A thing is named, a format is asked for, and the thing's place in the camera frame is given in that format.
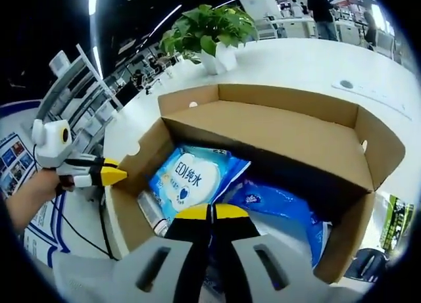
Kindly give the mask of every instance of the open cardboard box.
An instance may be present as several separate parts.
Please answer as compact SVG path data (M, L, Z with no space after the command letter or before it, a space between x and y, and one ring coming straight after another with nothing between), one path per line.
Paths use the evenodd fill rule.
M137 196L177 142L187 141L249 159L250 173L305 198L332 221L314 274L338 281L362 241L373 192L405 155L402 142L369 111L317 93L224 84L160 96L159 106L162 118L139 140L140 151L120 164L128 178L111 189L130 251L153 235Z

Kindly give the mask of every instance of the white table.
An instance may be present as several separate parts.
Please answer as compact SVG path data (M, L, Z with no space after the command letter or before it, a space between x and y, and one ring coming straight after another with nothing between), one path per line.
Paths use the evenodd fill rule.
M399 198L418 199L421 179L421 90L415 76L377 53L334 41L319 39L272 39L248 43L237 52L238 67L219 76L182 61L172 69L173 78L161 76L162 85L152 95L140 93L106 129L104 155L122 160L134 154L137 140L159 117L159 95L214 83L245 83L292 87L358 103L383 120L402 140L406 156L381 189ZM348 80L357 93L335 88ZM116 220L109 188L107 210L121 255L128 253Z

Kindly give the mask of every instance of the wet wipes package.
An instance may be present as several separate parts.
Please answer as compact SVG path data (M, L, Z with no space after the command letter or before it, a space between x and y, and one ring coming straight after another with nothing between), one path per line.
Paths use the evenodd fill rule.
M231 152L178 147L149 182L169 223L190 206L212 203L249 167Z
M317 265L329 237L328 223L320 221L306 201L286 190L245 179L228 203L299 222L307 234L312 266Z

